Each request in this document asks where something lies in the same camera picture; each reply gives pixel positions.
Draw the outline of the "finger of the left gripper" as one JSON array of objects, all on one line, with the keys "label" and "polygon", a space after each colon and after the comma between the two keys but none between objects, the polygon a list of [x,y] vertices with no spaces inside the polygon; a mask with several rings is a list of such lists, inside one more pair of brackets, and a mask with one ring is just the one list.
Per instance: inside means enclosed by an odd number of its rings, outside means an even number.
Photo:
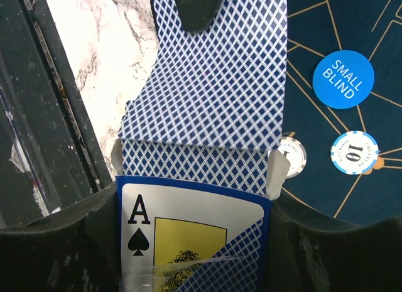
[{"label": "finger of the left gripper", "polygon": [[175,0],[178,15],[186,32],[209,28],[222,0]]}]

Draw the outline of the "grey 1 poker chip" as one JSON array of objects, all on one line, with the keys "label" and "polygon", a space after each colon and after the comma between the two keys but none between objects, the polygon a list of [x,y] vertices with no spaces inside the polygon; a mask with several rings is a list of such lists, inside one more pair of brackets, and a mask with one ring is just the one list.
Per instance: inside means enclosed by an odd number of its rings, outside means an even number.
[{"label": "grey 1 poker chip", "polygon": [[298,176],[307,164],[307,152],[302,143],[293,137],[285,136],[281,138],[278,150],[290,162],[286,178]]}]

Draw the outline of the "deck of playing cards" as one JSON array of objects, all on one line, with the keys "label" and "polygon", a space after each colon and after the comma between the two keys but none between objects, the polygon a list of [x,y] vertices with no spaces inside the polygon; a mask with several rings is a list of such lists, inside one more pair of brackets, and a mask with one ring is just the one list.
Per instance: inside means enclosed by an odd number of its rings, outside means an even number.
[{"label": "deck of playing cards", "polygon": [[222,0],[210,27],[183,29],[175,0],[151,0],[159,50],[126,104],[122,172],[264,195],[280,145],[287,0]]}]

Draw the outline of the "blue playing card box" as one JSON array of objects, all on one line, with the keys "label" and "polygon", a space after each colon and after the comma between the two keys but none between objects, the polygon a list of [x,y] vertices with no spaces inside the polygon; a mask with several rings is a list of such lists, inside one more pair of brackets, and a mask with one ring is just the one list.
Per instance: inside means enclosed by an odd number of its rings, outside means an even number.
[{"label": "blue playing card box", "polygon": [[260,291],[277,150],[121,138],[123,291]]}]

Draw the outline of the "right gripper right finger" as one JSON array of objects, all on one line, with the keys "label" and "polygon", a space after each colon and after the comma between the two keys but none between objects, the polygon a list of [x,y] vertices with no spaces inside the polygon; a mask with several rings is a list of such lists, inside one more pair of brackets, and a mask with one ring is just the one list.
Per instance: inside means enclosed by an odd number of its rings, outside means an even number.
[{"label": "right gripper right finger", "polygon": [[401,218],[351,224],[282,195],[273,202],[269,291],[401,291]]}]

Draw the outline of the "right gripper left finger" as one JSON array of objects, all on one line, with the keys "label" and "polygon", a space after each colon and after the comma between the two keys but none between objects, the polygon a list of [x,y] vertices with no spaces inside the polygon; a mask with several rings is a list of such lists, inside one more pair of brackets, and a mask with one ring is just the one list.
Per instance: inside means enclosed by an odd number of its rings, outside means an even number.
[{"label": "right gripper left finger", "polygon": [[118,291],[117,188],[1,230],[1,291]]}]

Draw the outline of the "light blue 10 poker chip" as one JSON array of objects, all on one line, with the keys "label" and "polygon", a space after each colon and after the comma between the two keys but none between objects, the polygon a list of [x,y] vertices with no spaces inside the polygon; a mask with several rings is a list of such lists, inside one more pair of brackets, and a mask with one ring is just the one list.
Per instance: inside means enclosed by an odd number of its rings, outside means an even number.
[{"label": "light blue 10 poker chip", "polygon": [[379,156],[376,140],[363,131],[348,131],[338,136],[331,145],[333,165],[347,175],[360,175],[370,170]]}]

